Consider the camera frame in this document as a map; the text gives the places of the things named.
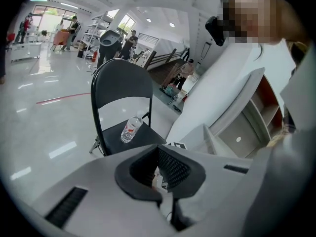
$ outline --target black mesh grille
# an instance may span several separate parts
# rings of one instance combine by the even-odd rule
[[[143,185],[151,187],[157,168],[158,155],[155,151],[136,160],[130,167],[130,175]]]
[[[159,169],[164,178],[166,178],[168,187],[174,188],[183,182],[190,174],[190,168],[159,149]]]
[[[81,188],[73,188],[52,211],[45,217],[53,225],[62,228],[71,217],[88,191]]]

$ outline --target white cabinet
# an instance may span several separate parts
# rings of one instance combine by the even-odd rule
[[[24,43],[12,46],[11,62],[26,58],[39,58],[42,43]]]

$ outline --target chair leg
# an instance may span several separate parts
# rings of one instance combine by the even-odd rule
[[[95,150],[96,148],[98,148],[98,149],[100,150],[101,154],[102,154],[103,156],[105,156],[104,153],[103,153],[103,152],[101,151],[101,149],[100,149],[100,141],[99,141],[99,138],[98,138],[98,137],[96,137],[96,139],[94,140],[94,143],[93,143],[91,149],[89,150],[89,153],[91,154],[92,151]]]

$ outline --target orange chair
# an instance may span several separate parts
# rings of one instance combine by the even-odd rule
[[[6,45],[5,45],[5,49],[7,50],[7,52],[9,52],[9,49],[12,49],[11,47],[9,47],[9,45],[11,44],[11,42],[13,42],[15,39],[15,34],[9,34],[6,37]]]

